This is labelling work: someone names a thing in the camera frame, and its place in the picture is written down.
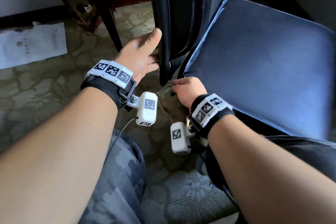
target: chair backrest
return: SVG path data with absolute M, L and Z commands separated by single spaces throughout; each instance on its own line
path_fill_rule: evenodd
M 170 60 L 195 48 L 223 0 L 152 0 L 155 26 L 162 30 L 159 45 L 160 83 L 174 71 Z

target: person's right arm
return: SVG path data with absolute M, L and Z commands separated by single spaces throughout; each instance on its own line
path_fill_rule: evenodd
M 172 84 L 189 109 L 206 94 L 197 78 Z M 208 143 L 248 223 L 336 223 L 336 183 L 237 117 L 219 120 Z

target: person's left arm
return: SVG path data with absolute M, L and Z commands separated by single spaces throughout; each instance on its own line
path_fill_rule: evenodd
M 129 42 L 116 62 L 140 82 L 161 31 Z M 117 116 L 114 101 L 87 87 L 0 156 L 0 223 L 77 223 L 95 188 Z

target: person's left hand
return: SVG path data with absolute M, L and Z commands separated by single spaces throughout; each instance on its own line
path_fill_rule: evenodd
M 139 84 L 146 73 L 159 68 L 158 56 L 150 54 L 160 42 L 162 32 L 156 28 L 151 33 L 140 36 L 128 42 L 121 49 L 115 62 L 131 70 L 133 79 Z

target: black baseboard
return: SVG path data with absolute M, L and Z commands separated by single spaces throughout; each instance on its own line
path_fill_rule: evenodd
M 46 23 L 49 21 L 57 21 L 70 17 L 71 14 L 65 5 L 60 5 L 22 14 L 1 17 L 0 28 L 23 27 L 32 25 L 33 21 Z

